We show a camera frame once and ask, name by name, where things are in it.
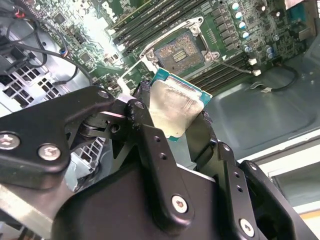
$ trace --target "cpu processor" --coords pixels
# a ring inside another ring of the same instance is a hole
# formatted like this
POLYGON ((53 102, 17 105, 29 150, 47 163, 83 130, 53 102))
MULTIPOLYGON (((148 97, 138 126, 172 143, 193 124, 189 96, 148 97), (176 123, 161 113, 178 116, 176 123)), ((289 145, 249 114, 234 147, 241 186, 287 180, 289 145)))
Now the cpu processor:
POLYGON ((154 126, 175 142, 211 98, 207 92, 160 68, 151 82, 149 112, 154 126))

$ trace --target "green circuit board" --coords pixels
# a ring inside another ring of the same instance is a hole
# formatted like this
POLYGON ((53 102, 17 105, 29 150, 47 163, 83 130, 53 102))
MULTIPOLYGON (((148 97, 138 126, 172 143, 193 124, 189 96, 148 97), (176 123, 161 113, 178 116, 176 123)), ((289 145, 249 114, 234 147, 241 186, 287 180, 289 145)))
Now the green circuit board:
MULTIPOLYGON (((129 89, 133 90, 142 79, 153 78, 152 65, 163 68, 173 63, 168 71, 187 81, 199 78, 219 66, 215 61, 206 61, 208 52, 218 54, 217 61, 222 62, 243 53, 252 55, 257 59, 256 66, 265 71, 277 58, 287 60, 305 51, 304 42, 291 31, 301 21, 293 22, 277 0, 261 1, 265 9, 256 0, 20 1, 37 18, 53 24, 68 43, 69 57, 91 74, 95 84, 114 95, 121 91, 119 76, 142 57, 148 44, 167 33, 152 45, 156 61, 150 60, 151 67, 141 62, 124 78, 129 89), (200 34, 193 34, 187 27, 173 31, 197 18, 202 19, 200 34), (186 52, 190 47, 197 57, 186 52), (176 52, 168 55, 166 51, 172 49, 176 52)), ((61 45, 56 35, 51 36, 61 45)))

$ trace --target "motherboard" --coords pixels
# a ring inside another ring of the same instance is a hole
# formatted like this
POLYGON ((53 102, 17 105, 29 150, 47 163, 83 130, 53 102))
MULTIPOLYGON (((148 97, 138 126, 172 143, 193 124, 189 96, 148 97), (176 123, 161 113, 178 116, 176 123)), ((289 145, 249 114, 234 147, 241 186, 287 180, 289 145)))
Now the motherboard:
POLYGON ((311 32, 302 3, 292 17, 281 0, 18 2, 63 34, 68 57, 114 95, 128 70, 121 80, 133 91, 159 68, 216 95, 303 53, 311 32))

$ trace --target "metal panel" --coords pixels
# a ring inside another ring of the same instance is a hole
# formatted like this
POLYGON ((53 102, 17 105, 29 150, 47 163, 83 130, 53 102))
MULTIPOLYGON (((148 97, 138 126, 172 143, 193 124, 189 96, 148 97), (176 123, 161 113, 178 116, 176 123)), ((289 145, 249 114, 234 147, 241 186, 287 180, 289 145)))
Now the metal panel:
MULTIPOLYGON (((298 56, 288 65, 303 72, 301 62, 298 56)), ((218 139, 230 145, 239 160, 319 129, 319 74, 313 67, 283 92, 262 93, 240 84, 218 95, 207 106, 218 139)), ((255 80, 277 87, 292 77, 274 68, 255 80)))

